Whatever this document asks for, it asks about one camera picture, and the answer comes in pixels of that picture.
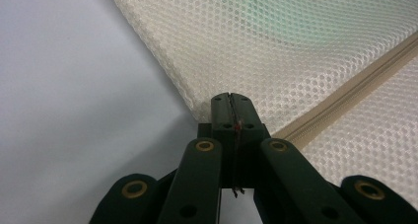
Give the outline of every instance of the zipper tape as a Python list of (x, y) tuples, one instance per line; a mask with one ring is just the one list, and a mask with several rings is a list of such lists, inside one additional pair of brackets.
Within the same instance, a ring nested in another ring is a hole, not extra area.
[(309, 112), (273, 134), (304, 148), (418, 55), (418, 32), (348, 80)]

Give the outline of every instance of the brass screw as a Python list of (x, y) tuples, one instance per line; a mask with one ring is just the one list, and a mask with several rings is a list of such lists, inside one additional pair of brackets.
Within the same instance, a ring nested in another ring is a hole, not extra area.
[(215, 147), (212, 142), (200, 141), (196, 144), (196, 149), (202, 152), (208, 152)]
[(281, 141), (273, 140), (269, 143), (270, 147), (278, 152), (284, 152), (288, 149), (287, 145)]
[[(141, 186), (141, 188), (137, 191), (130, 191), (129, 189), (134, 186)], [(136, 198), (142, 196), (145, 191), (147, 190), (148, 186), (143, 181), (133, 181), (126, 184), (122, 189), (122, 195), (126, 198)]]
[(357, 181), (354, 184), (354, 188), (357, 192), (361, 195), (368, 197), (369, 199), (373, 200), (382, 200), (384, 199), (384, 192), (379, 187), (365, 182), (365, 181)]

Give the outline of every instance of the white mesh fabric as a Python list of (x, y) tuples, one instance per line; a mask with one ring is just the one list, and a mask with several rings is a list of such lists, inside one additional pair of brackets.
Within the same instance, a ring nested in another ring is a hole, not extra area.
[(418, 208), (418, 57), (323, 131), (304, 155), (337, 185), (376, 178)]
[(199, 121), (224, 92), (270, 132), (417, 31), (417, 0), (114, 0)]

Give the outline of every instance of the white surface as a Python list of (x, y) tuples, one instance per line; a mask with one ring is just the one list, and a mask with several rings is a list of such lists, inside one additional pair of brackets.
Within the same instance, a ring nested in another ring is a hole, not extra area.
[[(196, 132), (112, 0), (0, 0), (0, 223), (88, 223), (119, 178), (175, 169)], [(260, 223), (250, 192), (223, 198), (221, 223)]]
[(330, 182), (378, 179), (418, 208), (418, 57), (302, 152)]
[(271, 133), (418, 30), (417, 0), (114, 0), (199, 121), (250, 97)]

